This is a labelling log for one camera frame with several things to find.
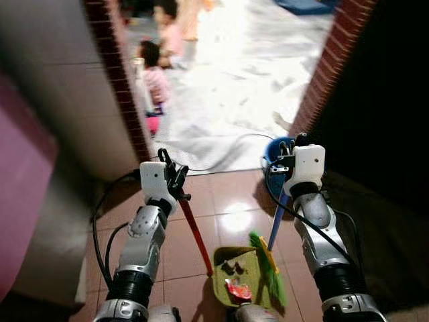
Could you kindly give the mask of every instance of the white wall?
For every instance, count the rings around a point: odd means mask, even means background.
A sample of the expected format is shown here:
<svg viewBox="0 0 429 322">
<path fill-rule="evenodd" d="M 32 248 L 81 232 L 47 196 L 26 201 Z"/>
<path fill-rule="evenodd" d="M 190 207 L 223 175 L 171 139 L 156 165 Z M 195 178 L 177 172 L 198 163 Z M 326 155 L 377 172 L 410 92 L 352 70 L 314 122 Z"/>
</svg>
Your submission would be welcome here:
<svg viewBox="0 0 429 322">
<path fill-rule="evenodd" d="M 92 175 L 138 165 L 79 0 L 1 0 L 0 59 Z"/>
</svg>

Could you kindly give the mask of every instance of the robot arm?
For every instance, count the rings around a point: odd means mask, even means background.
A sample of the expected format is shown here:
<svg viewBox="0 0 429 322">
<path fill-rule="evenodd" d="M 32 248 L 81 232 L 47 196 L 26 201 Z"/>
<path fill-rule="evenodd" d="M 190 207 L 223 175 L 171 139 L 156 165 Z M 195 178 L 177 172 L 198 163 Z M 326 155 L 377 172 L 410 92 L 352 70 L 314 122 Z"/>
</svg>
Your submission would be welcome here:
<svg viewBox="0 0 429 322">
<path fill-rule="evenodd" d="M 285 182 L 284 190 L 292 197 L 295 210 L 347 252 L 336 230 L 335 212 L 319 191 L 324 173 L 324 148 L 295 146 L 293 157 L 293 175 Z M 368 295 L 365 280 L 357 267 L 310 226 L 296 218 L 294 225 L 301 236 L 305 259 L 319 289 L 324 321 L 386 322 Z"/>
<path fill-rule="evenodd" d="M 152 321 L 147 310 L 152 285 L 160 259 L 160 249 L 166 237 L 167 218 L 176 210 L 187 167 L 178 171 L 166 151 L 160 151 L 161 162 L 140 165 L 141 187 L 146 206 L 140 207 L 127 226 L 129 238 L 119 259 L 106 301 L 94 322 Z M 154 315 L 165 322 L 175 322 L 177 311 L 160 308 Z"/>
</svg>

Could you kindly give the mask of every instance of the brick wall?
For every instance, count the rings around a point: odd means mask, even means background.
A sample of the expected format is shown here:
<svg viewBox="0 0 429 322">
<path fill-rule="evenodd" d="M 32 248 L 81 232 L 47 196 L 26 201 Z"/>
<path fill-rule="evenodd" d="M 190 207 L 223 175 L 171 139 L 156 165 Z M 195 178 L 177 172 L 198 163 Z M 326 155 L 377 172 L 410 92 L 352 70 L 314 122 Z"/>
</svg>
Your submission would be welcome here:
<svg viewBox="0 0 429 322">
<path fill-rule="evenodd" d="M 342 0 L 290 135 L 309 132 L 333 92 L 377 0 Z"/>
<path fill-rule="evenodd" d="M 148 161 L 150 140 L 146 128 L 141 126 L 141 107 L 134 99 L 135 83 L 118 0 L 85 0 L 84 5 L 135 153 L 140 162 Z"/>
</svg>

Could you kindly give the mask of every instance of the black cable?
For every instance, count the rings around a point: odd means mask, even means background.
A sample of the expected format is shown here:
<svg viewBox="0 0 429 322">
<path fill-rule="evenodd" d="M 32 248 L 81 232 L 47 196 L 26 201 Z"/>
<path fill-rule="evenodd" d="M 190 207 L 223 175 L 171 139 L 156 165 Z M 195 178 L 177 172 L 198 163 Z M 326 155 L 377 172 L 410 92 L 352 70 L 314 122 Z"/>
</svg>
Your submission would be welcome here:
<svg viewBox="0 0 429 322">
<path fill-rule="evenodd" d="M 109 263 L 110 249 L 112 247 L 113 240 L 115 239 L 115 236 L 118 233 L 118 231 L 120 231 L 122 228 L 126 227 L 127 225 L 128 225 L 128 222 L 123 223 L 122 225 L 116 227 L 115 230 L 110 235 L 109 242 L 107 243 L 106 254 L 105 254 L 105 268 L 106 268 L 106 273 L 107 273 L 107 276 L 109 277 L 110 283 L 112 283 L 112 281 L 113 281 L 112 276 L 110 275 L 110 263 Z"/>
<path fill-rule="evenodd" d="M 269 183 L 268 183 L 268 176 L 270 175 L 270 171 L 271 168 L 273 166 L 275 166 L 276 164 L 279 163 L 278 161 L 274 161 L 272 162 L 267 169 L 265 170 L 265 187 L 268 191 L 269 196 L 271 197 L 271 199 L 273 199 L 273 201 L 283 210 L 287 211 L 289 214 L 291 214 L 292 216 L 294 216 L 295 218 L 298 218 L 300 221 L 302 221 L 303 223 L 305 223 L 307 226 L 311 227 L 316 233 L 318 233 L 319 235 L 321 235 L 328 243 L 330 243 L 332 245 L 333 248 L 335 248 L 341 255 L 344 256 L 344 258 L 354 267 L 357 268 L 357 265 L 355 263 L 355 261 L 352 259 L 352 257 L 350 257 L 350 255 L 348 255 L 348 253 L 346 253 L 346 251 L 344 251 L 344 249 L 342 249 L 335 241 L 332 240 L 332 238 L 330 238 L 327 234 L 325 234 L 319 227 L 317 227 L 315 224 L 313 224 L 311 221 L 309 221 L 307 218 L 301 216 L 299 213 L 297 213 L 296 211 L 287 208 L 286 206 L 282 205 L 277 198 L 274 196 L 273 192 L 271 191 L 271 188 L 269 187 Z"/>
<path fill-rule="evenodd" d="M 122 180 L 124 180 L 128 177 L 138 179 L 139 176 L 140 176 L 140 171 L 139 171 L 139 169 L 136 169 L 133 172 L 124 174 L 123 176 L 121 176 L 118 179 L 116 179 L 115 181 L 113 181 L 106 188 L 106 190 L 104 191 L 103 195 L 101 196 L 99 202 L 97 203 L 96 207 L 94 208 L 94 210 L 91 214 L 91 219 L 93 221 L 93 240 L 94 240 L 95 256 L 97 257 L 97 262 L 99 264 L 101 274 L 103 275 L 103 278 L 105 279 L 107 286 L 110 286 L 110 282 L 109 282 L 109 276 L 107 275 L 106 268 L 105 268 L 105 265 L 103 264 L 103 259 L 101 257 L 101 252 L 100 252 L 99 238 L 97 236 L 97 213 L 99 212 L 99 209 L 101 208 L 101 206 L 105 202 L 109 193 L 113 190 L 113 188 L 115 187 L 115 185 L 118 182 L 121 182 Z"/>
<path fill-rule="evenodd" d="M 344 211 L 339 211 L 336 209 L 332 209 L 335 213 L 339 213 L 340 215 L 345 216 L 349 219 L 353 226 L 353 234 L 355 236 L 355 249 L 356 249 L 356 255 L 357 255 L 357 261 L 359 264 L 359 269 L 361 271 L 361 274 L 363 276 L 363 256 L 362 256 L 362 248 L 361 248 L 361 236 L 359 234 L 359 230 L 357 229 L 357 225 L 355 223 L 355 220 L 353 217 L 351 217 L 348 213 L 345 213 Z"/>
<path fill-rule="evenodd" d="M 243 134 L 243 135 L 241 135 L 241 136 L 239 136 L 232 144 L 231 144 L 231 146 L 229 147 L 229 149 L 228 149 L 228 151 L 227 151 L 227 153 L 225 153 L 225 155 L 222 157 L 222 158 L 219 158 L 219 160 L 217 160 L 213 165 L 211 165 L 211 166 L 209 166 L 208 168 L 205 168 L 205 169 L 191 169 L 191 168 L 189 168 L 189 170 L 191 170 L 191 171 L 195 171 L 195 172 L 203 172 L 203 171 L 209 171 L 209 170 L 212 170 L 212 169 L 214 169 L 214 168 L 216 168 L 217 166 L 220 166 L 228 157 L 229 157 L 229 155 L 231 154 L 231 152 L 234 150 L 234 148 L 235 148 L 235 145 L 236 145 L 236 143 L 238 142 L 238 141 L 240 141 L 241 139 L 243 139 L 243 138 L 245 138 L 245 137 L 247 137 L 247 136 L 262 136 L 262 137 L 264 137 L 264 138 L 269 138 L 269 139 L 271 139 L 271 140 L 274 140 L 274 138 L 273 137 L 271 137 L 271 136 L 267 136 L 267 135 L 265 135 L 265 134 L 261 134 L 261 133 L 246 133 L 246 134 Z M 175 161 L 175 163 L 177 163 L 179 166 L 183 166 L 183 164 L 181 164 L 180 162 L 177 162 L 177 161 Z"/>
</svg>

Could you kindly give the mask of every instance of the tiled floor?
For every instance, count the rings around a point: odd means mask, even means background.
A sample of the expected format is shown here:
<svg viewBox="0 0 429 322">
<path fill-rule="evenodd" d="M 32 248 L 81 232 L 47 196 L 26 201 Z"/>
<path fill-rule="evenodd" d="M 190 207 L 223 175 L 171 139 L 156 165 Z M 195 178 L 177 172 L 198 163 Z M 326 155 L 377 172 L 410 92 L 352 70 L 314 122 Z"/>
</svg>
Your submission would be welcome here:
<svg viewBox="0 0 429 322">
<path fill-rule="evenodd" d="M 258 170 L 189 176 L 185 192 L 191 193 L 191 207 L 210 255 L 221 246 L 246 246 L 247 234 L 255 229 L 265 238 L 271 230 L 273 204 L 261 188 Z M 99 220 L 99 239 L 104 253 L 105 244 L 113 229 L 130 220 L 143 203 L 141 192 L 111 209 Z M 125 245 L 122 231 L 111 251 L 112 271 Z M 321 322 L 322 312 L 318 291 L 304 261 L 300 239 L 291 221 L 283 221 L 276 241 L 274 255 L 281 268 L 287 290 L 288 307 L 280 321 Z M 107 295 L 101 278 L 92 240 L 87 250 L 86 305 L 70 322 L 91 321 L 97 307 Z M 169 303 L 180 309 L 183 322 L 223 321 L 225 308 L 216 300 L 207 278 L 204 263 L 191 230 L 178 210 L 169 218 L 167 237 L 157 282 L 152 288 L 150 305 Z M 392 321 L 428 322 L 428 310 L 397 313 Z"/>
</svg>

